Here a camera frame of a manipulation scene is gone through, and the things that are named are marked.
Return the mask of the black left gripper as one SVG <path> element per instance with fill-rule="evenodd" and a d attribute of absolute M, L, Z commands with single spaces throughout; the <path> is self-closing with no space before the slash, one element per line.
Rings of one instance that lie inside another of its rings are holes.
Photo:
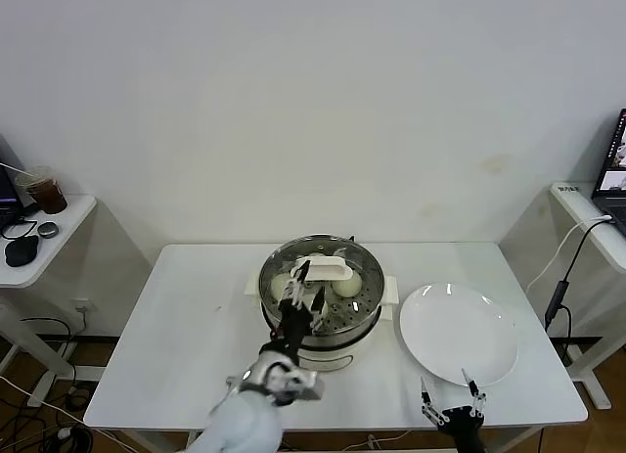
<path fill-rule="evenodd" d="M 305 337 L 311 334 L 311 327 L 322 324 L 326 304 L 325 287 L 315 293 L 308 310 L 303 305 L 306 277 L 311 259 L 300 259 L 290 272 L 290 278 L 284 285 L 281 301 L 289 300 L 291 305 L 280 305 L 281 321 L 273 336 L 274 348 L 286 355 L 293 363 L 299 362 L 298 351 Z"/>

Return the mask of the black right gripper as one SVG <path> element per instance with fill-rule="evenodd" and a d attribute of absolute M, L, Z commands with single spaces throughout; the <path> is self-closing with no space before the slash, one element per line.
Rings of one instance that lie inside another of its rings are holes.
<path fill-rule="evenodd" d="M 458 453 L 484 453 L 485 446 L 479 430 L 484 423 L 486 394 L 465 369 L 462 369 L 462 374 L 472 396 L 471 407 L 456 407 L 440 412 L 431 400 L 425 379 L 421 378 L 422 413 L 433 425 L 439 425 L 439 432 L 453 439 Z"/>

